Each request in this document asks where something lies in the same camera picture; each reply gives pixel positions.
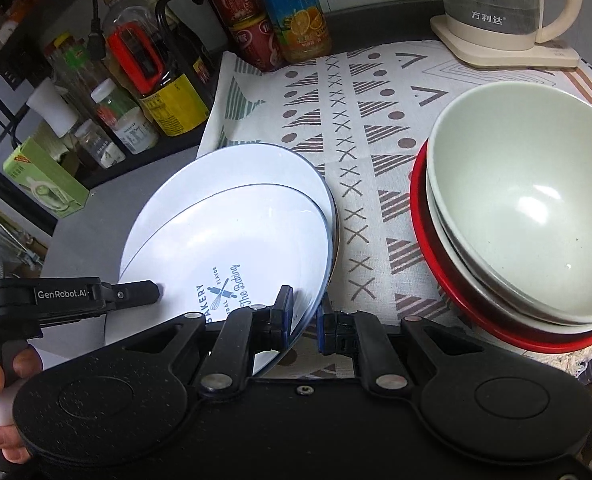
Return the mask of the person left hand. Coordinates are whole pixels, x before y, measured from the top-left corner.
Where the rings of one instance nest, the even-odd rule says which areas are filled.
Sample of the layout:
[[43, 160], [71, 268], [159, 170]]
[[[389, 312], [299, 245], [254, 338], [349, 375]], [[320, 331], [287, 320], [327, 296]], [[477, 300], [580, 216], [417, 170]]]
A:
[[[19, 379], [28, 379], [41, 372], [43, 366], [40, 356], [34, 347], [27, 346], [19, 351], [13, 361], [14, 373]], [[0, 396], [5, 390], [5, 374], [0, 365]], [[11, 464], [24, 464], [30, 459], [30, 453], [20, 437], [14, 424], [0, 425], [0, 452]]]

